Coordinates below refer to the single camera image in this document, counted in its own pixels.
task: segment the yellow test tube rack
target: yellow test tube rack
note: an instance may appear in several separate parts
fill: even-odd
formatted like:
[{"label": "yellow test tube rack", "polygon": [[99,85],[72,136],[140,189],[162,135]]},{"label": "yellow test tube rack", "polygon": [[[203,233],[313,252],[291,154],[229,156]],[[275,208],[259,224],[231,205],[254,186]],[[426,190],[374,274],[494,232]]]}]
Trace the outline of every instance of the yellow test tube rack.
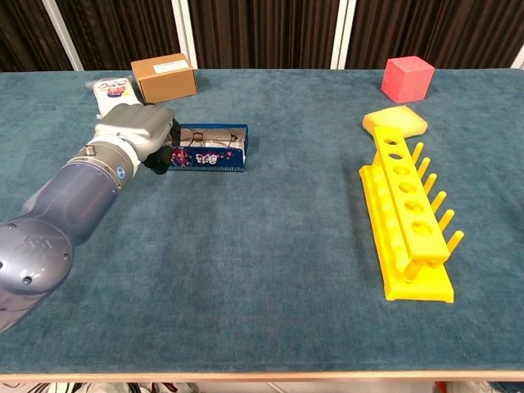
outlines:
[{"label": "yellow test tube rack", "polygon": [[446,262],[464,234],[457,231],[448,242],[442,232],[454,216],[447,210],[437,221],[435,213],[445,198],[439,192],[427,198],[436,174],[422,185],[430,159],[416,169],[420,142],[409,153],[400,129],[375,127],[377,154],[363,166],[360,177],[373,228],[373,237],[388,300],[440,300],[454,302],[454,291],[445,271]]}]

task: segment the curtain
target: curtain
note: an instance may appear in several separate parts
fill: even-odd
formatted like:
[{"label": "curtain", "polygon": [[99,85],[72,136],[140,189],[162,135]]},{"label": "curtain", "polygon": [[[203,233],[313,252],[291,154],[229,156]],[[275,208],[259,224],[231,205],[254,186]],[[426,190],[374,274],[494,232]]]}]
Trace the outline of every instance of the curtain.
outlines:
[{"label": "curtain", "polygon": [[72,69],[41,0],[0,1],[0,71]]},{"label": "curtain", "polygon": [[523,43],[522,0],[359,0],[346,68],[409,55],[437,68],[509,67]]},{"label": "curtain", "polygon": [[85,70],[180,52],[170,0],[56,0]]},{"label": "curtain", "polygon": [[329,68],[338,0],[191,0],[199,68]]}]

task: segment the pink foam block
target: pink foam block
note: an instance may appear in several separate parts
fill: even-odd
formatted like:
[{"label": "pink foam block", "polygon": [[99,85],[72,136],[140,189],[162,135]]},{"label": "pink foam block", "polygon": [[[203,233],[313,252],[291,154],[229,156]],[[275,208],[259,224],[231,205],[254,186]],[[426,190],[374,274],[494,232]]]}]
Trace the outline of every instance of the pink foam block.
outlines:
[{"label": "pink foam block", "polygon": [[423,100],[435,67],[417,56],[389,59],[382,91],[396,103]]}]

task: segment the blue box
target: blue box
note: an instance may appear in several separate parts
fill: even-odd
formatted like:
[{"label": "blue box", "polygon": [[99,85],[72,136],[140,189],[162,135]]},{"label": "blue box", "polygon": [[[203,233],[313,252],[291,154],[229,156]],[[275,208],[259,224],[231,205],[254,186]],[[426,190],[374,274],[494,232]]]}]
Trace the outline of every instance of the blue box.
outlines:
[{"label": "blue box", "polygon": [[243,172],[246,166],[246,124],[181,124],[169,170]]}]

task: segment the blue table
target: blue table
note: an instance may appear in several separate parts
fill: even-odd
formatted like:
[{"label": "blue table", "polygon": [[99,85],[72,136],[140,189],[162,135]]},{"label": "blue table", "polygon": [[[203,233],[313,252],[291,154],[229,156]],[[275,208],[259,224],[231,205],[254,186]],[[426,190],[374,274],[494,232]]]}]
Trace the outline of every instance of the blue table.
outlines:
[{"label": "blue table", "polygon": [[[92,137],[84,83],[127,74],[0,74],[2,219]],[[446,236],[466,234],[452,305],[384,297],[358,175],[375,152],[362,118],[393,105],[382,71],[196,77],[161,105],[248,124],[246,172],[142,167],[65,283],[0,336],[0,379],[524,378],[521,70],[437,70],[409,104],[429,128],[408,144],[456,212]]]}]

